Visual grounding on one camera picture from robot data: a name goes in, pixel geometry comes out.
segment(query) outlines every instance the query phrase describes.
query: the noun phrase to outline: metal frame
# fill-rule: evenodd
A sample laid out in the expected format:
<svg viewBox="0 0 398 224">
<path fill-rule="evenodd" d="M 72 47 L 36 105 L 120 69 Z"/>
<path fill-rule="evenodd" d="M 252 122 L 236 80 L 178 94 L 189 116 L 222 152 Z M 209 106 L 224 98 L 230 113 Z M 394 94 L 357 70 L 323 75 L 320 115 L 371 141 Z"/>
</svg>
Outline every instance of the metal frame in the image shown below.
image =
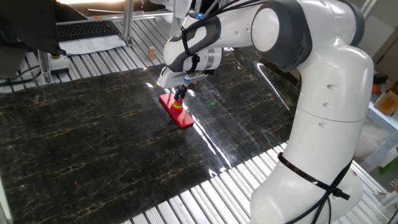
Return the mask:
<svg viewBox="0 0 398 224">
<path fill-rule="evenodd" d="M 54 81 L 51 76 L 49 53 L 39 50 L 39 63 L 45 82 L 53 83 Z"/>
<path fill-rule="evenodd" d="M 366 0 L 366 2 L 363 4 L 363 6 L 361 8 L 361 12 L 362 12 L 365 20 L 369 18 L 370 13 L 371 13 L 376 2 L 377 2 L 377 0 Z"/>
<path fill-rule="evenodd" d="M 398 144 L 398 131 L 395 131 L 392 136 L 376 151 L 374 151 L 368 158 L 361 163 L 362 169 L 366 172 L 371 172 L 376 168 L 376 164 L 385 158 L 386 154 Z"/>
<path fill-rule="evenodd" d="M 134 0 L 125 0 L 122 38 L 128 47 L 133 46 L 132 34 L 131 34 L 133 12 L 134 12 Z"/>
<path fill-rule="evenodd" d="M 194 8 L 193 11 L 195 12 L 196 15 L 199 14 L 199 12 L 200 12 L 201 1 L 202 0 L 197 0 L 196 3 L 195 3 L 195 8 Z"/>
</svg>

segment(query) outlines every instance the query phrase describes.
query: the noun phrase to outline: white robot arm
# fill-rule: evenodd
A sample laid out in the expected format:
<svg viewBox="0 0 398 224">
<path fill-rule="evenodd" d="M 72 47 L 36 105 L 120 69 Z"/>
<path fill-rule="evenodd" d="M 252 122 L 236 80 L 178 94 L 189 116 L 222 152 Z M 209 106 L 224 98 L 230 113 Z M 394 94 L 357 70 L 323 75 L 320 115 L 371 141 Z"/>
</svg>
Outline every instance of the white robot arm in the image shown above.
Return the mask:
<svg viewBox="0 0 398 224">
<path fill-rule="evenodd" d="M 221 11 L 185 19 L 182 35 L 165 46 L 160 85 L 184 88 L 205 78 L 223 47 L 254 46 L 282 71 L 297 68 L 302 90 L 289 143 L 252 194 L 251 223 L 338 219 L 363 193 L 348 170 L 373 79 L 371 58 L 354 47 L 364 33 L 362 14 L 344 0 L 233 1 Z"/>
</svg>

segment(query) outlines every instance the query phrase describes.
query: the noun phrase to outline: monitor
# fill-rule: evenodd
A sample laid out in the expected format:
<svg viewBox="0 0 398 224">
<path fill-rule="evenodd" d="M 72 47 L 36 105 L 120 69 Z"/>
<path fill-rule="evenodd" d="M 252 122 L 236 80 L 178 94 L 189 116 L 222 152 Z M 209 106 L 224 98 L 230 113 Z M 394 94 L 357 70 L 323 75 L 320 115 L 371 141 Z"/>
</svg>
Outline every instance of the monitor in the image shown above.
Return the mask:
<svg viewBox="0 0 398 224">
<path fill-rule="evenodd" d="M 23 42 L 32 49 L 66 55 L 58 44 L 54 5 L 55 0 L 1 0 L 0 35 L 9 46 Z"/>
</svg>

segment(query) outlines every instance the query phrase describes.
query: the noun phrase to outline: black cable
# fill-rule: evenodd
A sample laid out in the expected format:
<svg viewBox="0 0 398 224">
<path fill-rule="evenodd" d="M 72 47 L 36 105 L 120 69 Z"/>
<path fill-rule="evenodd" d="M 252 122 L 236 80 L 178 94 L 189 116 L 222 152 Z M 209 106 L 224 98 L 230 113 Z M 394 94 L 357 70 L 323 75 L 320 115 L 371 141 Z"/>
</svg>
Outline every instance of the black cable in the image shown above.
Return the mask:
<svg viewBox="0 0 398 224">
<path fill-rule="evenodd" d="M 391 217 L 390 221 L 388 221 L 388 223 L 387 223 L 387 224 L 390 224 L 390 223 L 392 222 L 392 220 L 393 220 L 393 219 L 394 219 L 394 217 L 397 215 L 397 213 L 398 213 L 398 208 L 397 208 L 396 212 L 394 212 L 394 214 L 392 215 L 392 217 Z"/>
<path fill-rule="evenodd" d="M 29 78 L 29 79 L 26 79 L 26 80 L 21 80 L 21 81 L 12 82 L 13 80 L 15 80 L 15 79 L 17 79 L 17 78 L 23 76 L 23 74 L 25 74 L 25 73 L 27 73 L 27 72 L 32 72 L 33 69 L 39 68 L 39 67 L 40 67 L 40 66 L 37 65 L 37 66 L 34 66 L 34 67 L 32 67 L 32 68 L 30 68 L 30 69 L 28 69 L 28 70 L 26 70 L 26 71 L 23 71 L 22 73 L 18 74 L 18 75 L 15 76 L 14 78 L 0 83 L 0 87 L 9 86 L 9 85 L 23 84 L 23 83 L 27 83 L 27 82 L 30 82 L 30 81 L 32 81 L 32 80 L 35 80 L 37 77 L 39 77 L 39 76 L 41 75 L 42 71 L 39 71 L 38 74 L 37 74 L 34 78 Z"/>
<path fill-rule="evenodd" d="M 212 17 L 215 17 L 215 16 L 217 16 L 217 15 L 219 15 L 219 14 L 221 14 L 221 13 L 228 12 L 228 11 L 235 10 L 235 9 L 239 9 L 239 8 L 241 8 L 241 7 L 243 7 L 243 6 L 247 6 L 247 5 L 249 5 L 249 4 L 252 4 L 252 3 L 255 3 L 255 2 L 258 2 L 258 1 L 263 1 L 263 0 L 251 0 L 251 1 L 246 1 L 246 2 L 243 2 L 243 3 L 238 4 L 238 5 L 236 5 L 236 6 L 231 6 L 231 7 L 227 8 L 228 6 L 234 4 L 234 3 L 238 2 L 238 1 L 240 1 L 240 0 L 231 1 L 231 2 L 229 2 L 229 3 L 227 3 L 227 4 L 225 4 L 224 6 L 220 7 L 219 9 L 217 9 L 215 12 L 209 14 L 209 15 L 206 16 L 205 18 L 200 19 L 199 21 L 194 22 L 192 25 L 190 25 L 189 27 L 187 27 L 187 28 L 185 29 L 185 32 L 188 32 L 188 31 L 191 30 L 191 29 L 196 29 L 196 28 L 198 28 L 198 27 L 199 27 L 202 23 L 204 23 L 206 20 L 211 19 Z"/>
<path fill-rule="evenodd" d="M 328 205 L 329 205 L 329 223 L 331 223 L 331 203 L 330 203 L 330 199 L 328 198 Z"/>
<path fill-rule="evenodd" d="M 319 218 L 319 215 L 321 214 L 321 211 L 322 211 L 322 209 L 323 209 L 323 206 L 325 206 L 325 203 L 326 203 L 326 201 L 328 201 L 328 200 L 329 200 L 329 197 L 328 197 L 326 200 L 324 200 L 324 201 L 319 205 L 318 210 L 317 210 L 317 212 L 315 213 L 315 216 L 313 217 L 313 220 L 312 220 L 311 224 L 316 224 L 316 223 L 317 223 L 318 218 Z"/>
</svg>

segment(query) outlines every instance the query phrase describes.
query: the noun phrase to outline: marble pattern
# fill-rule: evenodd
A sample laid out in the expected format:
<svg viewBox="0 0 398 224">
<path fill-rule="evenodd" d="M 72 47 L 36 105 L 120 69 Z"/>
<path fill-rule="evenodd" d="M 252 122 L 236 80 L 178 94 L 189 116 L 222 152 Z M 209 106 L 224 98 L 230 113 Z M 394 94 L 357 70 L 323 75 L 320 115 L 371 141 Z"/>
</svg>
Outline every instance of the marble pattern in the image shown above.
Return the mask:
<svg viewBox="0 0 398 224">
<path fill-rule="evenodd" d="M 0 95 L 0 171 L 15 224 L 115 223 L 289 138 L 298 90 L 240 50 L 159 103 L 161 66 Z"/>
</svg>

